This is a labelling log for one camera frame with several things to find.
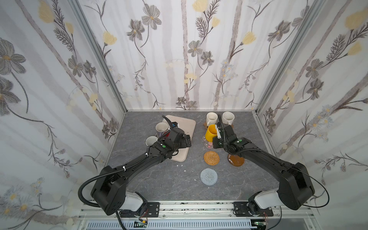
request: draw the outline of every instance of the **orange woven coaster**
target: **orange woven coaster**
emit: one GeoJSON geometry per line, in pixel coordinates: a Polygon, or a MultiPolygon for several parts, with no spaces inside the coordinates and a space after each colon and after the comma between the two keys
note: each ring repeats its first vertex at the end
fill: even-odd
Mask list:
{"type": "Polygon", "coordinates": [[[203,158],[209,165],[217,165],[220,162],[220,156],[214,151],[206,152],[203,158]]]}

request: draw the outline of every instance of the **gray marble tabletop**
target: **gray marble tabletop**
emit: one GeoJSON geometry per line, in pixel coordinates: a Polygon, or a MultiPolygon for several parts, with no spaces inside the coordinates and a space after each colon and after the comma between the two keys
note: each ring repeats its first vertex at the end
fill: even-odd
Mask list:
{"type": "MultiPolygon", "coordinates": [[[[252,140],[266,150],[261,134],[251,112],[233,112],[234,131],[238,137],[252,140]]],[[[127,163],[146,150],[145,140],[156,133],[155,126],[162,121],[161,115],[173,115],[196,121],[192,146],[183,162],[166,160],[155,165],[130,181],[127,191],[137,191],[147,200],[236,200],[248,199],[255,192],[278,187],[269,173],[251,161],[245,160],[240,167],[227,161],[222,149],[208,149],[202,141],[206,129],[203,123],[207,112],[128,112],[118,133],[108,165],[116,167],[127,163]],[[220,162],[215,166],[205,163],[203,155],[215,151],[220,162]],[[202,183],[200,173],[205,168],[214,169],[218,180],[214,185],[202,183]]]]}

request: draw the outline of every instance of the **beige tray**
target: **beige tray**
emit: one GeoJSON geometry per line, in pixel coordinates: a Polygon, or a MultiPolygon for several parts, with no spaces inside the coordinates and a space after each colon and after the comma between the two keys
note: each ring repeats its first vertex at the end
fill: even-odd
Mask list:
{"type": "MultiPolygon", "coordinates": [[[[178,127],[180,129],[182,129],[185,134],[189,135],[190,139],[192,139],[195,124],[196,124],[195,120],[182,118],[182,117],[176,117],[176,116],[172,116],[172,115],[166,115],[166,117],[171,122],[174,122],[174,121],[177,122],[178,127]]],[[[188,151],[189,151],[189,148],[179,149],[178,155],[173,156],[172,160],[176,160],[176,161],[179,161],[179,162],[185,161],[185,159],[187,158],[188,151]]]]}

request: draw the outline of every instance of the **wallpaper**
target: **wallpaper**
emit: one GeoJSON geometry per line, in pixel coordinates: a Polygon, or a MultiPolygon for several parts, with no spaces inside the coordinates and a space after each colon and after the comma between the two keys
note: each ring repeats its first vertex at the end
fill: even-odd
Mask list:
{"type": "Polygon", "coordinates": [[[0,21],[0,226],[72,229],[123,113],[66,1],[1,1],[0,21]]]}
{"type": "Polygon", "coordinates": [[[327,1],[259,113],[281,158],[326,186],[313,209],[325,230],[367,228],[367,63],[368,3],[327,1]]]}
{"type": "Polygon", "coordinates": [[[255,109],[312,1],[79,0],[128,109],[255,109]]]}

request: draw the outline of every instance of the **mug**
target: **mug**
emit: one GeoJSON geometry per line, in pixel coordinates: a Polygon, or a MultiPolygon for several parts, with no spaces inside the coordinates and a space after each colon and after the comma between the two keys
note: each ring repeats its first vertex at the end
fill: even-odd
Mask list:
{"type": "Polygon", "coordinates": [[[215,125],[208,126],[205,137],[208,142],[212,142],[213,138],[217,137],[217,131],[216,131],[215,125]]]}
{"type": "Polygon", "coordinates": [[[156,143],[156,141],[158,140],[157,137],[155,136],[150,136],[149,138],[146,139],[146,145],[147,146],[151,146],[153,145],[154,143],[156,143]]]}
{"type": "Polygon", "coordinates": [[[222,122],[224,124],[232,125],[235,119],[235,115],[231,112],[224,112],[222,114],[222,122]]]}
{"type": "Polygon", "coordinates": [[[156,131],[157,131],[157,134],[156,134],[156,137],[160,137],[162,136],[162,134],[166,131],[166,130],[169,130],[169,126],[167,125],[167,123],[165,122],[160,122],[156,125],[156,131]]]}
{"type": "Polygon", "coordinates": [[[216,113],[214,112],[207,113],[207,116],[206,116],[207,127],[209,127],[210,125],[216,124],[217,120],[218,120],[218,117],[216,113]]]}

